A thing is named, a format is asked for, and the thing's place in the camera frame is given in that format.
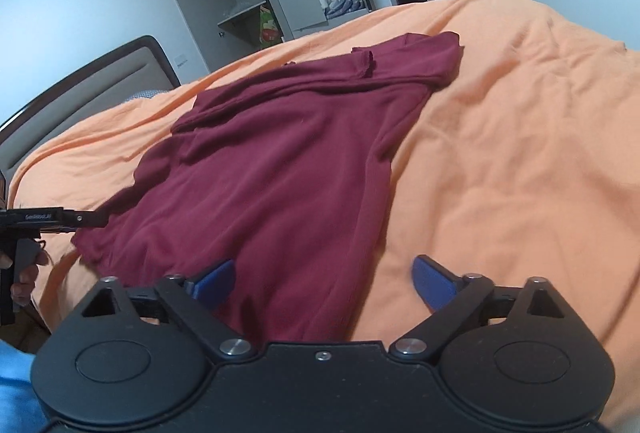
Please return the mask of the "person's left hand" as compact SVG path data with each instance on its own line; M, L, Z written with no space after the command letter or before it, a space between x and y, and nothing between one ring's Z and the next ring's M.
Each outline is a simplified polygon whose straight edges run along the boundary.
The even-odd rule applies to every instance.
M44 227L53 222L52 212L45 208L9 210L6 205L6 178L1 175L1 322L13 323L14 314L27 299L22 290L32 292L42 245Z

